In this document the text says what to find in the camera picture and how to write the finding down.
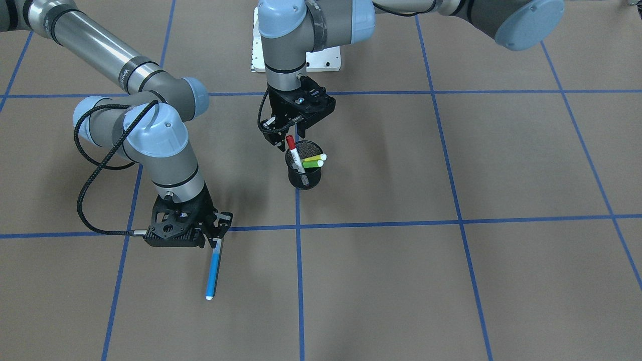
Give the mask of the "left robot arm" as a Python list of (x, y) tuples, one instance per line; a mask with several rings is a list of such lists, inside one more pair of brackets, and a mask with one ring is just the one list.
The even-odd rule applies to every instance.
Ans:
[(287, 133), (299, 137), (336, 106), (307, 75), (308, 53), (360, 43), (375, 31), (376, 14), (402, 18), (438, 13), (463, 19), (502, 47), (522, 51), (560, 23), (563, 1), (259, 1), (257, 25), (263, 49), (271, 117), (257, 122), (266, 141), (287, 150)]

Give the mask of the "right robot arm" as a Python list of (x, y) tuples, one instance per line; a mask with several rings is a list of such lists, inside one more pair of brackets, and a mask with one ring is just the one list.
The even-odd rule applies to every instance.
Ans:
[[(126, 92), (117, 99), (90, 96), (74, 109), (74, 143), (96, 167), (78, 195), (82, 223), (103, 235), (140, 236), (153, 247), (209, 244), (220, 250), (233, 215), (213, 205), (185, 125), (208, 109), (206, 87), (195, 78), (170, 75), (73, 1), (2, 1), (2, 32), (16, 30), (51, 39)], [(144, 166), (154, 184), (157, 197), (147, 229), (100, 229), (83, 212), (90, 185), (116, 155), (130, 166)]]

